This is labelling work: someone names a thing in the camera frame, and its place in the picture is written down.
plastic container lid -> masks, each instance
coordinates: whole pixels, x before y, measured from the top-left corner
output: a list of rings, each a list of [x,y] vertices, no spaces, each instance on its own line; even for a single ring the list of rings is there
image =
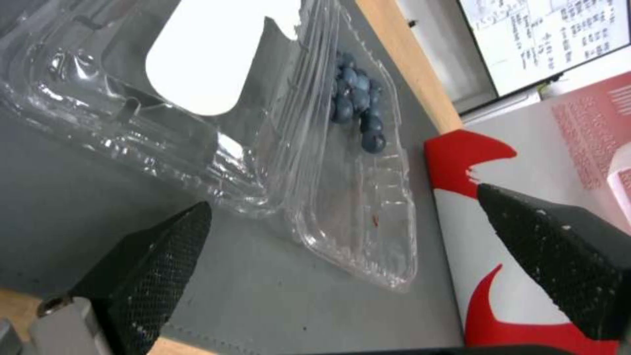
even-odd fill
[[[0,105],[22,121],[248,216],[281,212],[296,240],[371,282],[413,280],[396,90],[337,0],[303,0],[296,41],[266,20],[239,101],[218,116],[177,107],[147,78],[179,0],[0,3]],[[384,86],[378,155],[361,150],[357,123],[329,123],[338,48]]]

white cutout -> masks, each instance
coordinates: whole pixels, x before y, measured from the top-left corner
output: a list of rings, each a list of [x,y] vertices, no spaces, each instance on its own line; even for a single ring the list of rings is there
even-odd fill
[[[300,0],[182,0],[147,54],[153,88],[195,114],[237,104],[269,16],[291,40]]]

black textured gripper pad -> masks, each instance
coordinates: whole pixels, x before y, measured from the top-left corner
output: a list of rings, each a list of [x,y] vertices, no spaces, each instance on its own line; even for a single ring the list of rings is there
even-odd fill
[[[206,202],[124,237],[70,292],[88,298],[117,355],[144,355],[188,284],[211,223]]]
[[[511,255],[587,337],[621,339],[631,315],[631,236],[584,208],[489,184],[482,209]]]

red and white box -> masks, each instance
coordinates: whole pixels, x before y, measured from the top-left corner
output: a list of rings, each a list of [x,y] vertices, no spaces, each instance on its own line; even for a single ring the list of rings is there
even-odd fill
[[[584,207],[631,234],[631,72],[429,140],[425,156],[466,345],[615,354],[618,342],[583,335],[519,266],[476,186]]]

wooden surface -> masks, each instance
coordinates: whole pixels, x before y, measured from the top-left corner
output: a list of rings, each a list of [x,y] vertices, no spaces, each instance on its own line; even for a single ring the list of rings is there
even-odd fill
[[[463,127],[460,116],[445,93],[395,0],[357,0],[366,20],[427,111],[439,133]]]
[[[11,321],[22,341],[28,341],[29,326],[37,319],[37,306],[40,300],[26,294],[0,289],[0,318]],[[212,352],[186,344],[158,338],[149,355],[213,355]]]
[[[357,4],[439,133],[461,128],[458,113],[395,0],[357,0]],[[28,326],[35,320],[39,302],[37,298],[0,289],[0,318],[11,320],[20,337],[28,340]],[[212,352],[160,337],[149,354],[211,355]]]

